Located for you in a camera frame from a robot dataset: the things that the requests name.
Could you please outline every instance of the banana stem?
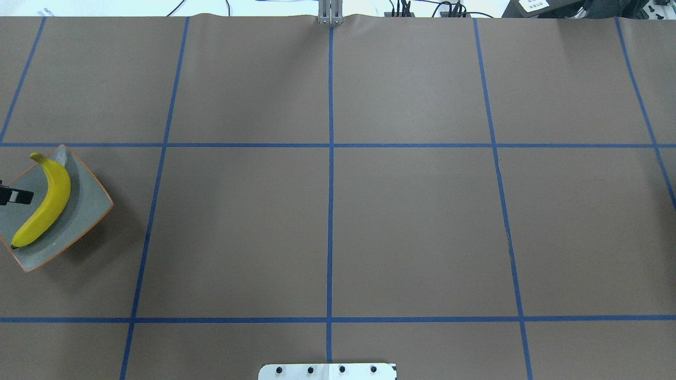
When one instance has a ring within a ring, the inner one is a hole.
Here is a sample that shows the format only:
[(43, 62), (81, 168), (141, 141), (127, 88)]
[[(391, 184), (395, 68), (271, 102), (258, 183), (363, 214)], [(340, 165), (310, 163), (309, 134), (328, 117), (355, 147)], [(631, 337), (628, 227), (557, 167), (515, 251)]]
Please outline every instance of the banana stem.
[(37, 162), (38, 164), (42, 164), (47, 159), (47, 157), (45, 157), (43, 154), (37, 152), (31, 153), (30, 158), (32, 158), (33, 161)]

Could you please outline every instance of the white mounting plate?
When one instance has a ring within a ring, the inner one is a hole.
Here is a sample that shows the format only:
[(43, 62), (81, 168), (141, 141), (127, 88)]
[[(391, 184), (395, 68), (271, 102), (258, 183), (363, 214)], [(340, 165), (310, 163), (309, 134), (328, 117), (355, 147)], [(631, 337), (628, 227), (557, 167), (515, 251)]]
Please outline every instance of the white mounting plate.
[(267, 364), (258, 372), (258, 380), (303, 379), (396, 380), (397, 365), (387, 363)]

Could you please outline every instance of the square plate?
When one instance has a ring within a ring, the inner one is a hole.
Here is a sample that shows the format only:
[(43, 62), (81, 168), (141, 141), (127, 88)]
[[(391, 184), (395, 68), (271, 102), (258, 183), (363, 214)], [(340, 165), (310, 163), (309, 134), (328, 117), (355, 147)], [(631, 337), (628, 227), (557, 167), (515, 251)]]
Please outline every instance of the square plate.
[(8, 241), (37, 210), (47, 194), (47, 178), (38, 164), (9, 183), (17, 189), (35, 192), (31, 204), (7, 204), (0, 208), (0, 220), (3, 221), (0, 239), (26, 272), (44, 265), (66, 250), (113, 207), (113, 200), (103, 185), (68, 147), (60, 145), (49, 157), (66, 167), (71, 184), (70, 199), (56, 222), (30, 245), (14, 250), (9, 248)]

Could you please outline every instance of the sticker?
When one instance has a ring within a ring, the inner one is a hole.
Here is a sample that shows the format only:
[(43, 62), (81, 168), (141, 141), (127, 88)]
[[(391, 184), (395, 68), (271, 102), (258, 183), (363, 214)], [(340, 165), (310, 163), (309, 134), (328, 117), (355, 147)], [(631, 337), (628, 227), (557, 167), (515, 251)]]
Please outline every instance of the sticker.
[(42, 17), (54, 16), (54, 14), (51, 13), (51, 11), (50, 11), (49, 9), (47, 9), (47, 8), (43, 8), (42, 11), (38, 11), (38, 15), (40, 15), (40, 16), (42, 16)]
[(521, 4), (526, 12), (534, 12), (549, 6), (547, 0), (518, 0), (518, 3)]

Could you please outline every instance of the black clip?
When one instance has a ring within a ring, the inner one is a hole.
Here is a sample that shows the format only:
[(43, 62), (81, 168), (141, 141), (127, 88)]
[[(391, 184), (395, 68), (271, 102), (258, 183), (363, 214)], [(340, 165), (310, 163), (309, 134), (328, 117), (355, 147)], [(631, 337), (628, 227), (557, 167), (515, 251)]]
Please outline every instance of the black clip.
[(15, 204), (30, 204), (34, 193), (27, 190), (12, 189), (2, 184), (0, 180), (0, 206), (6, 206), (8, 202)]

